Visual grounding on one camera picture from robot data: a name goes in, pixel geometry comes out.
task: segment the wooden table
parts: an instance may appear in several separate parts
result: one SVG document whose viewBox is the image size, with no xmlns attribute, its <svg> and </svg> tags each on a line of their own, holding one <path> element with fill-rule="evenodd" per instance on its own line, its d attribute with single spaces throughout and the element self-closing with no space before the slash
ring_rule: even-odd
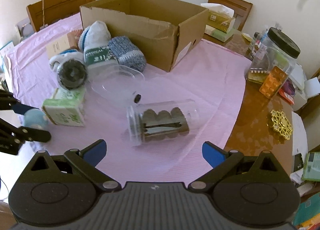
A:
<svg viewBox="0 0 320 230">
<path fill-rule="evenodd" d="M 214 43 L 222 45 L 241 55 L 247 56 L 249 42 L 241 36 L 240 32 L 222 43 L 215 38 L 204 35 Z M 258 156 L 261 151 L 271 151 L 281 163 L 285 171 L 290 174 L 292 170 L 292 137 L 285 141 L 278 133 L 274 132 L 271 123 L 270 112 L 284 111 L 292 123 L 292 108 L 279 94 L 271 100 L 259 92 L 260 85 L 246 81 L 244 98 L 240 108 L 236 124 L 227 141 L 225 150 L 236 149 L 247 156 Z"/>
</svg>

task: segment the black jar lid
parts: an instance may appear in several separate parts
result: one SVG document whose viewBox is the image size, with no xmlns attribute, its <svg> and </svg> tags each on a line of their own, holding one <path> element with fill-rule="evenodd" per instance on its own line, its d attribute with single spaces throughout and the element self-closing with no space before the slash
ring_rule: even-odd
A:
<svg viewBox="0 0 320 230">
<path fill-rule="evenodd" d="M 300 55 L 300 49 L 297 44 L 295 44 L 292 39 L 280 30 L 270 28 L 268 31 L 268 37 L 290 57 L 298 58 Z"/>
</svg>

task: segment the small cardboard box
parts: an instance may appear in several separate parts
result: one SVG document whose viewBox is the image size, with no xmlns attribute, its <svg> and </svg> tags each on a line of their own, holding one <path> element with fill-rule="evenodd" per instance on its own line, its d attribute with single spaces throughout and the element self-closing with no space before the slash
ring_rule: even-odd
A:
<svg viewBox="0 0 320 230">
<path fill-rule="evenodd" d="M 0 230 L 8 230 L 16 223 L 9 205 L 0 201 Z"/>
<path fill-rule="evenodd" d="M 51 99 L 46 99 L 42 110 L 54 124 L 84 126 L 85 87 L 74 90 L 57 88 Z"/>
<path fill-rule="evenodd" d="M 49 43 L 47 46 L 47 54 L 48 58 L 52 58 L 53 56 L 67 50 L 70 48 L 78 48 L 75 36 L 72 32 L 69 32 L 56 41 Z"/>
<path fill-rule="evenodd" d="M 229 33 L 232 30 L 235 21 L 236 18 L 234 17 L 230 18 L 228 15 L 216 13 L 210 10 L 207 24 L 218 29 L 219 31 Z"/>
<path fill-rule="evenodd" d="M 222 42 L 226 42 L 235 33 L 235 29 L 231 29 L 231 31 L 229 31 L 228 33 L 224 33 L 223 31 L 220 31 L 220 30 L 218 30 L 214 27 L 211 27 L 209 25 L 206 25 L 204 33 L 208 34 L 211 37 L 214 37 Z"/>
<path fill-rule="evenodd" d="M 128 36 L 147 63 L 169 72 L 202 39 L 209 10 L 178 0 L 98 0 L 80 12 L 84 29 L 105 22 L 112 37 Z"/>
</svg>

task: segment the paper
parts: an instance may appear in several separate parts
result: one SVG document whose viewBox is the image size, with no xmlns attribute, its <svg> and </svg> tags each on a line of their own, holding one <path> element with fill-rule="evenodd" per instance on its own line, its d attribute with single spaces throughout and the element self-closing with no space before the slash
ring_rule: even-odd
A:
<svg viewBox="0 0 320 230">
<path fill-rule="evenodd" d="M 308 182 L 305 183 L 304 185 L 300 186 L 297 188 L 297 191 L 299 192 L 299 195 L 302 197 L 305 193 L 307 193 L 308 191 L 310 191 L 313 188 L 313 183 Z"/>
<path fill-rule="evenodd" d="M 175 64 L 174 64 L 174 67 L 175 67 L 175 66 L 180 62 L 180 60 L 182 60 L 182 58 L 188 53 L 188 50 L 189 50 L 190 46 L 191 46 L 191 42 L 190 42 L 188 45 L 186 45 L 186 47 L 185 47 L 182 51 L 180 51 L 180 53 L 178 54 L 177 60 L 176 60 L 176 62 L 175 62 Z"/>
<path fill-rule="evenodd" d="M 242 33 L 242 36 L 243 36 L 247 41 L 249 41 L 249 42 L 252 41 L 252 38 L 251 38 L 251 36 L 250 36 L 249 34 L 247 34 L 247 33 Z"/>
<path fill-rule="evenodd" d="M 307 134 L 304 128 L 302 119 L 295 112 L 292 112 L 292 156 L 295 156 L 301 153 L 303 162 L 306 161 L 306 156 L 308 153 L 308 143 L 307 143 Z M 300 169 L 290 175 L 290 179 L 294 182 L 301 184 L 303 180 L 301 179 L 303 169 Z"/>
<path fill-rule="evenodd" d="M 311 98 L 320 94 L 320 83 L 318 78 L 312 78 L 304 83 L 304 91 L 307 98 Z"/>
<path fill-rule="evenodd" d="M 204 8 L 207 8 L 209 10 L 212 10 L 216 13 L 226 14 L 230 18 L 233 18 L 233 15 L 235 14 L 235 11 L 233 9 L 230 9 L 227 6 L 224 6 L 224 5 L 218 4 L 218 3 L 202 3 L 201 6 Z"/>
<path fill-rule="evenodd" d="M 298 87 L 300 90 L 304 89 L 305 78 L 302 66 L 296 63 L 294 70 L 289 75 L 289 78 L 295 87 Z"/>
</svg>

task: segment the blue knit sock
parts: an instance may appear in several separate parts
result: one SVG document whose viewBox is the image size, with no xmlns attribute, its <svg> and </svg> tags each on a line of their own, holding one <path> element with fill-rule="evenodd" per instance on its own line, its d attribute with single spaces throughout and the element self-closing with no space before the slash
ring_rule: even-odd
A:
<svg viewBox="0 0 320 230">
<path fill-rule="evenodd" d="M 143 72 L 147 65 L 146 58 L 127 36 L 115 37 L 111 39 L 108 46 L 113 54 L 115 54 L 120 65 Z"/>
</svg>

